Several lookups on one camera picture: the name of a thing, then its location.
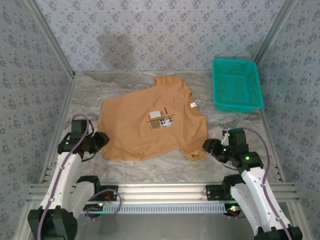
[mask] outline orange t-shirt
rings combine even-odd
[[[110,141],[105,159],[145,160],[179,149],[190,161],[206,157],[207,120],[178,76],[160,76],[155,86],[107,99],[98,130]]]

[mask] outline cable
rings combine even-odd
[[[204,193],[204,190],[206,190],[207,188],[205,187],[204,189],[202,189],[202,194],[207,196],[207,193]]]
[[[267,144],[266,144],[265,140],[262,138],[262,136],[257,131],[253,130],[252,128],[248,128],[248,127],[239,127],[239,128],[240,129],[249,130],[249,131],[255,133],[261,139],[261,141],[262,141],[262,143],[264,145],[265,152],[266,152],[266,158],[267,158],[267,166],[266,166],[266,170],[265,170],[265,173],[263,175],[263,178],[262,178],[262,189],[263,189],[263,192],[264,192],[264,196],[266,198],[266,201],[270,205],[270,208],[271,208],[273,214],[275,215],[275,217],[278,219],[280,225],[282,226],[282,228],[283,228],[288,240],[292,240],[291,235],[290,235],[290,233],[289,233],[284,221],[282,221],[282,219],[280,218],[280,215],[278,214],[275,206],[272,204],[272,202],[270,200],[270,197],[268,195],[268,192],[267,192],[267,188],[265,186],[265,183],[266,183],[266,180],[267,180],[267,175],[268,175],[268,172],[269,172],[269,169],[270,169],[270,162],[271,162]]]
[[[111,198],[110,198],[109,193],[106,191],[106,192],[104,192],[104,194],[106,194],[106,196],[108,197],[109,203],[111,203]]]
[[[104,189],[104,190],[102,190],[102,191],[97,192],[95,195],[93,195],[92,197],[90,197],[89,201],[92,200],[92,199],[94,199],[96,196],[98,196],[98,195],[100,195],[100,194],[103,194],[103,193],[106,193],[106,192],[113,192],[114,194],[116,194],[116,195],[119,197],[119,205],[118,205],[116,211],[115,211],[111,216],[108,216],[108,217],[92,218],[92,217],[89,217],[90,210],[91,210],[92,208],[94,208],[94,206],[92,206],[92,207],[89,207],[89,208],[86,210],[86,217],[87,217],[88,220],[93,220],[93,221],[98,220],[98,221],[102,221],[102,220],[106,220],[106,219],[111,219],[111,218],[113,218],[115,215],[117,215],[117,213],[120,211],[121,205],[122,205],[122,198],[121,198],[121,196],[120,196],[120,194],[119,194],[118,191],[116,191],[116,190],[114,190],[114,189],[111,189],[111,188],[106,188],[106,189]]]
[[[90,126],[91,126],[91,133],[88,134],[88,136],[92,136],[92,135],[94,134],[94,132],[95,132],[95,128],[94,128],[94,126],[92,125],[91,120],[89,120],[89,123],[90,123]]]
[[[89,157],[89,158],[87,158],[85,160],[82,160],[81,162],[83,163],[83,162],[89,161],[89,160],[93,159],[95,157],[95,155],[96,154],[93,154],[93,156],[91,156],[91,157]]]
[[[223,162],[222,162],[222,166],[224,166],[224,167],[227,168],[227,169],[231,169],[231,170],[238,171],[238,169],[236,169],[236,168],[226,166]]]
[[[65,159],[63,160],[62,164],[61,164],[61,167],[59,169],[59,172],[56,176],[56,179],[55,179],[55,182],[53,184],[53,188],[52,188],[52,191],[51,191],[51,194],[50,194],[50,198],[49,198],[49,201],[47,203],[47,205],[45,206],[44,208],[44,211],[41,215],[41,218],[40,218],[40,221],[39,221],[39,227],[38,227],[38,232],[37,232],[37,240],[41,240],[41,230],[42,230],[42,225],[44,224],[44,220],[45,220],[45,217],[46,217],[46,214],[48,212],[48,209],[51,205],[51,202],[52,202],[52,199],[54,198],[55,196],[55,191],[57,189],[57,186],[58,186],[58,182],[59,182],[59,179],[60,179],[60,176],[61,176],[61,173],[64,169],[64,166],[68,160],[68,158],[71,156],[71,154],[74,152],[74,150],[77,149],[77,147],[79,147],[79,145],[83,142],[83,140],[85,139],[87,133],[88,133],[88,130],[89,130],[89,119],[87,118],[87,116],[83,115],[83,114],[76,114],[72,117],[72,120],[73,121],[76,117],[83,117],[86,119],[86,128],[85,128],[85,131],[82,135],[82,137],[80,138],[80,140],[78,141],[78,143],[71,149],[71,151],[67,154],[67,156],[65,157]]]

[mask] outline gray marble table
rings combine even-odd
[[[71,130],[75,114],[85,114],[97,129],[97,119],[103,102],[125,93],[139,91],[154,85],[156,76],[177,75],[193,91],[198,109],[207,116],[210,138],[222,139],[222,130],[248,127],[258,131],[267,141],[260,111],[251,113],[223,112],[213,103],[212,74],[210,72],[87,72],[77,73],[63,137]],[[247,133],[251,151],[260,155],[267,165],[263,143],[253,133]],[[270,182],[278,180],[277,169],[271,161]],[[98,175],[102,182],[221,182],[224,176],[237,173],[227,169],[209,154],[205,160],[190,162],[178,150],[142,161],[103,159],[100,152],[90,161],[81,164],[79,175]]]

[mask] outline green plastic basket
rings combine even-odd
[[[254,61],[215,58],[212,61],[213,101],[216,109],[249,113],[264,106]]]

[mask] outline white robotic arm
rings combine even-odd
[[[266,180],[265,188],[267,195],[272,202],[279,217],[276,217],[270,204],[267,201],[263,190],[263,176],[265,170],[260,167],[251,168],[250,171],[243,171],[241,177],[245,183],[235,184],[230,188],[231,196],[237,201],[248,219],[254,235],[258,234],[258,228],[262,227],[264,232],[283,229],[279,219],[283,221],[286,228],[290,227],[290,221],[281,210],[271,188]]]
[[[39,209],[28,214],[28,223],[36,240],[75,239],[80,213],[101,188],[97,176],[82,176],[73,189],[76,173],[82,162],[91,159],[83,160],[84,153],[96,154],[109,140],[103,132],[94,133],[88,119],[72,119],[71,132],[58,145],[59,155],[48,191]]]
[[[221,187],[244,212],[254,232],[254,240],[301,240],[301,230],[292,227],[276,201],[259,155],[249,151],[244,130],[236,128],[222,133],[225,134],[222,142],[207,139],[202,148],[221,163],[231,161],[238,171],[239,174],[224,177]]]

